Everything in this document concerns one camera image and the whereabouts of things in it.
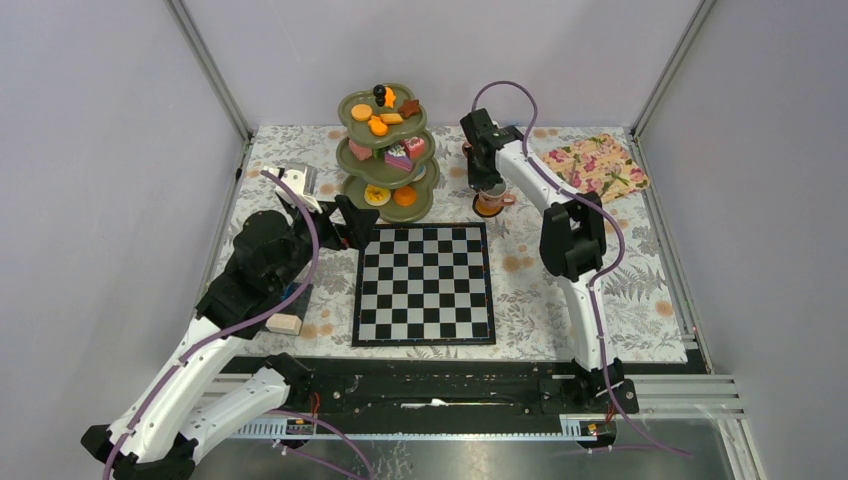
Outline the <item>yellow frosted donut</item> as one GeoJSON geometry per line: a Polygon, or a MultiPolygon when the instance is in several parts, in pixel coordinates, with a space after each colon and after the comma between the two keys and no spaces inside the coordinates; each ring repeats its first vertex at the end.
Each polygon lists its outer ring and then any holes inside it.
{"type": "Polygon", "coordinates": [[[368,184],[363,191],[363,199],[369,206],[383,206],[392,199],[392,191],[388,188],[368,184]]]}

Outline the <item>orange round pastry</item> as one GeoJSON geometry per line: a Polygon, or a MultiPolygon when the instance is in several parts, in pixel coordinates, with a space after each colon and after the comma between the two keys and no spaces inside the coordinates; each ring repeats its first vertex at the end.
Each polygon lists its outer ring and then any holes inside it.
{"type": "Polygon", "coordinates": [[[416,190],[411,186],[403,186],[393,192],[393,201],[400,207],[413,206],[418,198],[416,190]]]}

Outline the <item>pink swirl roll cake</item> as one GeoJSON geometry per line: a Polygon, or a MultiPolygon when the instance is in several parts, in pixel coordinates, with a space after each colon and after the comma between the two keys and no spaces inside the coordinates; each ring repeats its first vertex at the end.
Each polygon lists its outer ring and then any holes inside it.
{"type": "Polygon", "coordinates": [[[348,140],[348,148],[358,161],[365,161],[373,156],[373,150],[371,148],[362,146],[352,139],[348,140]]]}

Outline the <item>small pink mug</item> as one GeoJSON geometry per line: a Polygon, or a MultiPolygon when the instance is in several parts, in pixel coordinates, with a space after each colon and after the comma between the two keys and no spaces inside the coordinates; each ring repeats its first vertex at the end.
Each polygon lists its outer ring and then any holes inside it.
{"type": "Polygon", "coordinates": [[[507,187],[504,183],[499,183],[489,190],[481,190],[476,194],[475,198],[479,198],[489,205],[493,205],[498,202],[503,205],[504,208],[514,205],[516,202],[516,197],[507,191],[507,187]]]}

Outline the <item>green three-tier dessert stand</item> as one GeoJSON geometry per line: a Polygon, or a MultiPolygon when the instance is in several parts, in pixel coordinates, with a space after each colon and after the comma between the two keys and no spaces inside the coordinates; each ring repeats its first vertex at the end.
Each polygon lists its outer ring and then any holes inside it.
{"type": "Polygon", "coordinates": [[[342,194],[388,223],[423,219],[440,168],[417,95],[403,84],[378,84],[345,96],[337,114],[346,130],[336,147],[337,164],[347,173],[342,194]]]}

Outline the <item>pink cake slice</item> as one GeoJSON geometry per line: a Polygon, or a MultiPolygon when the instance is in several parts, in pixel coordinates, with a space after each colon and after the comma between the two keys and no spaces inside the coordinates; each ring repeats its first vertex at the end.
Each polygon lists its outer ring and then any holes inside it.
{"type": "Polygon", "coordinates": [[[426,141],[418,136],[404,139],[402,141],[402,146],[406,155],[412,161],[418,159],[426,151],[426,141]]]}

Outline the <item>blue frosted donut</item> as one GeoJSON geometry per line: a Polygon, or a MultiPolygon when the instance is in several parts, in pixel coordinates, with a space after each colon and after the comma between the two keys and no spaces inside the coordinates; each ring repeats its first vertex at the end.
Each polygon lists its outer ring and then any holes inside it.
{"type": "Polygon", "coordinates": [[[420,169],[418,170],[418,173],[416,174],[416,176],[413,178],[413,181],[414,182],[420,181],[426,175],[426,171],[427,171],[426,166],[422,165],[420,167],[420,169]]]}

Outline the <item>orange smiley face coaster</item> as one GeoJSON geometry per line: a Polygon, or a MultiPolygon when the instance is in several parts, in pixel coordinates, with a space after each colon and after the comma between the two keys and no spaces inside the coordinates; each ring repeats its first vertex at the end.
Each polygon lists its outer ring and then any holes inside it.
{"type": "Polygon", "coordinates": [[[472,203],[473,212],[481,218],[493,218],[499,215],[503,209],[504,206],[498,202],[493,205],[489,205],[479,198],[475,198],[472,203]]]}

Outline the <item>purple cake slice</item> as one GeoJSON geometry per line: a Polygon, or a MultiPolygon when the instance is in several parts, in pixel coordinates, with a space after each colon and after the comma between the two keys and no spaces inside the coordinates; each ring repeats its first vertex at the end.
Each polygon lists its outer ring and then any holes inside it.
{"type": "Polygon", "coordinates": [[[411,172],[413,170],[413,161],[409,159],[402,145],[396,144],[388,147],[385,150],[384,163],[393,168],[411,172]]]}

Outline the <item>brown star cookie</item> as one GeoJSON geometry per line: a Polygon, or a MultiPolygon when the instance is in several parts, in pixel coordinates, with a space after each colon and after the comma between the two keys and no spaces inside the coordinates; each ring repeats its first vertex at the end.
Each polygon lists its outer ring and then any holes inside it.
{"type": "Polygon", "coordinates": [[[414,115],[419,115],[421,113],[420,101],[418,99],[404,100],[397,108],[397,113],[400,114],[403,119],[409,119],[414,115]]]}

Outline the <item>orange fish cookie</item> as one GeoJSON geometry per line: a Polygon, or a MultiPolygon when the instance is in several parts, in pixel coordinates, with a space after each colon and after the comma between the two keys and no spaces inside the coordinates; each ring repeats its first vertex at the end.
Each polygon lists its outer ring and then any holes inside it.
{"type": "Polygon", "coordinates": [[[384,104],[384,106],[388,107],[388,108],[394,108],[395,102],[396,102],[396,95],[395,95],[393,89],[390,88],[390,87],[386,87],[385,88],[385,104],[384,104]]]}
{"type": "Polygon", "coordinates": [[[384,137],[388,134],[388,125],[383,122],[380,116],[372,115],[368,119],[367,125],[370,132],[376,137],[384,137]]]}

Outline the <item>square orange cracker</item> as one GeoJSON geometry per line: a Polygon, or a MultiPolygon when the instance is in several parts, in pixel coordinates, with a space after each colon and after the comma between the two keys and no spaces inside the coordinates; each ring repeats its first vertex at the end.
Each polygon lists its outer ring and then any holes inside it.
{"type": "Polygon", "coordinates": [[[379,118],[386,125],[399,125],[405,121],[404,117],[397,112],[382,113],[379,118]]]}

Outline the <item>round orange biscuit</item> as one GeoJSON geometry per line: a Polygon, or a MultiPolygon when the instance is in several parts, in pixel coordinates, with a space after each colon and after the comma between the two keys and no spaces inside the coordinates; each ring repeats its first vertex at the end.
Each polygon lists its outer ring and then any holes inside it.
{"type": "Polygon", "coordinates": [[[373,109],[368,104],[360,103],[351,108],[350,114],[355,121],[368,122],[373,116],[373,109]]]}

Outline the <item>floral serving tray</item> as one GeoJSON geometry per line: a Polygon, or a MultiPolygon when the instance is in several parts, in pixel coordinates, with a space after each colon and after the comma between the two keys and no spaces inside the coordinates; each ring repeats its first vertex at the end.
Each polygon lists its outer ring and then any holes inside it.
{"type": "Polygon", "coordinates": [[[581,193],[594,192],[604,204],[646,190],[651,180],[625,145],[600,134],[554,148],[542,161],[581,193]]]}

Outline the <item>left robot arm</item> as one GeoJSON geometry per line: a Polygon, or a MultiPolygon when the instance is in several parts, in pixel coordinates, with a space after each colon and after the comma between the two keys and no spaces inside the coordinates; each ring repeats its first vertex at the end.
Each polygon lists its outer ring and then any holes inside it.
{"type": "Polygon", "coordinates": [[[82,446],[106,479],[188,479],[215,446],[279,407],[313,407],[313,373],[291,355],[266,357],[246,383],[206,407],[205,389],[274,314],[310,284],[322,249],[363,250],[379,218],[344,195],[316,210],[295,203],[250,215],[222,273],[195,307],[179,345],[145,393],[109,425],[93,425],[82,446]]]}

